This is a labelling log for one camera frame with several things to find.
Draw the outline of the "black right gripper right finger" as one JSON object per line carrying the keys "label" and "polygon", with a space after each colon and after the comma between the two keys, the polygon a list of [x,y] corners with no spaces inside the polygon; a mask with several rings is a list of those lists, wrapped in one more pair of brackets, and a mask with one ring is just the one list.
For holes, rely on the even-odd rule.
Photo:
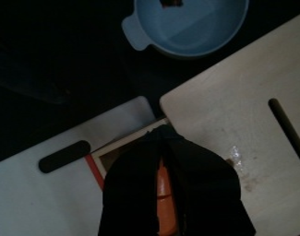
{"label": "black right gripper right finger", "polygon": [[255,236],[236,170],[209,149],[161,127],[166,165],[182,210],[184,236]]}

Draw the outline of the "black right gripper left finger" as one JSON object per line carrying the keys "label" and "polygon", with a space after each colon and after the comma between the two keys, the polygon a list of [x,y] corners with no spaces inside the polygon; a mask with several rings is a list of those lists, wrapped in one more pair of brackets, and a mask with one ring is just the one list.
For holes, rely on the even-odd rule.
{"label": "black right gripper left finger", "polygon": [[158,236],[157,171],[165,127],[146,133],[105,176],[98,236]]}

